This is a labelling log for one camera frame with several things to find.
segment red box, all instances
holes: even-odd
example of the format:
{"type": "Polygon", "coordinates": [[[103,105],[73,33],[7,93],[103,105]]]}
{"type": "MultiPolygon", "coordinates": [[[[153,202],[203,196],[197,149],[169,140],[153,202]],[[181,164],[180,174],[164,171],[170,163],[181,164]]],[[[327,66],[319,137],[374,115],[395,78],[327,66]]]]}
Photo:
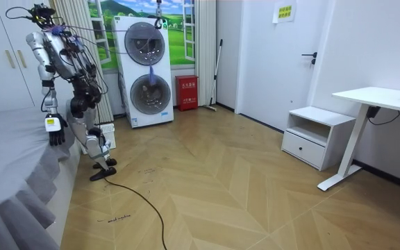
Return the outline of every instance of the red box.
{"type": "Polygon", "coordinates": [[[197,76],[176,76],[177,105],[180,111],[198,108],[197,76]]]}

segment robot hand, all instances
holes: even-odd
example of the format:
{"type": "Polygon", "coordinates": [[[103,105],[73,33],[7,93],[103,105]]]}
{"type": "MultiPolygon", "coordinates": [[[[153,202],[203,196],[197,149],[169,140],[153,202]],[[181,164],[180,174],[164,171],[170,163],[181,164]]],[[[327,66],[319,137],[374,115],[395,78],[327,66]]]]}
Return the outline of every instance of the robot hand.
{"type": "Polygon", "coordinates": [[[58,146],[66,141],[64,127],[67,127],[67,122],[60,114],[48,114],[46,116],[46,130],[49,132],[51,146],[58,146]]]}

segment tree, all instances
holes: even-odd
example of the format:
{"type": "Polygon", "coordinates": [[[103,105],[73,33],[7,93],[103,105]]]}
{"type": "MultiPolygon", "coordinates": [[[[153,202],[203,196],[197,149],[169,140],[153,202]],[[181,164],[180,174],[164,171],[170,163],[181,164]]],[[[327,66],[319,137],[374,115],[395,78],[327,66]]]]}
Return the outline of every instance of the tree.
{"type": "Polygon", "coordinates": [[[112,29],[112,18],[113,18],[113,15],[110,10],[103,11],[104,24],[106,25],[106,28],[108,30],[112,29]]]}

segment stacked washer dryer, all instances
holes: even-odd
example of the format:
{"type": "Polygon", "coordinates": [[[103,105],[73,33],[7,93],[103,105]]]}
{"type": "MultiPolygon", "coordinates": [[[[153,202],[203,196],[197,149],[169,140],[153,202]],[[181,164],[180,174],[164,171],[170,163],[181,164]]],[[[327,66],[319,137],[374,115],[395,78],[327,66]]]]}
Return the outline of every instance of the stacked washer dryer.
{"type": "Polygon", "coordinates": [[[151,18],[114,17],[112,22],[113,29],[120,31],[114,32],[115,47],[131,126],[174,120],[167,30],[155,29],[155,19],[151,18]]]}

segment gray bedsheet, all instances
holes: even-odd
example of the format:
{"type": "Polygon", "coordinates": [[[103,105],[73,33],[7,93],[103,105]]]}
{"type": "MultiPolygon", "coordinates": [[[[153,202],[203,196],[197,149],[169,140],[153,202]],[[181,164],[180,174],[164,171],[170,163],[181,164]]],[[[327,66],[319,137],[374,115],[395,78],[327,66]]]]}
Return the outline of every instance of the gray bedsheet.
{"type": "Polygon", "coordinates": [[[39,108],[0,112],[0,250],[59,249],[45,231],[55,220],[46,204],[74,135],[67,129],[66,143],[50,147],[44,118],[39,108]]]}

